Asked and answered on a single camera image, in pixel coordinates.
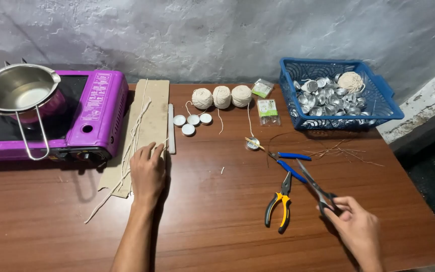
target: human hand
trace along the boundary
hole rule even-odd
[[[335,205],[343,211],[337,216],[330,209],[325,215],[337,229],[343,243],[352,252],[364,272],[384,271],[379,242],[379,222],[351,196],[335,197]]]
[[[155,142],[141,147],[130,158],[130,177],[134,193],[134,203],[154,209],[164,188],[165,165],[160,154],[164,144],[160,144],[152,154]]]

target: stove instruction label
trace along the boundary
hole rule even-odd
[[[100,114],[103,109],[105,95],[107,93],[108,85],[111,78],[112,74],[109,73],[97,73],[95,75],[95,80],[92,83],[90,95],[88,96],[87,102],[83,107],[83,112],[80,120],[100,120]]]

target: stainless steel pouring pot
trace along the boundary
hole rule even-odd
[[[0,69],[0,115],[16,117],[26,152],[32,160],[42,160],[50,153],[42,117],[52,114],[65,103],[64,97],[57,90],[60,81],[60,76],[55,71],[41,65],[20,63]],[[46,154],[41,158],[31,155],[21,125],[22,122],[36,120],[40,123],[46,146]]]

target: gray textured wall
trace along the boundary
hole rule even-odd
[[[365,59],[402,102],[435,76],[435,1],[0,0],[0,67],[276,82],[284,56]]]

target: cotton yarn ball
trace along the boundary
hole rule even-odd
[[[214,89],[213,98],[216,108],[227,108],[231,104],[231,91],[226,86],[217,86]]]
[[[350,92],[360,91],[364,85],[362,78],[356,72],[346,72],[338,79],[338,85]]]
[[[192,93],[192,104],[199,109],[207,109],[213,104],[213,96],[206,88],[200,88]]]
[[[236,86],[231,91],[231,102],[238,108],[246,107],[251,101],[251,89],[246,85]]]

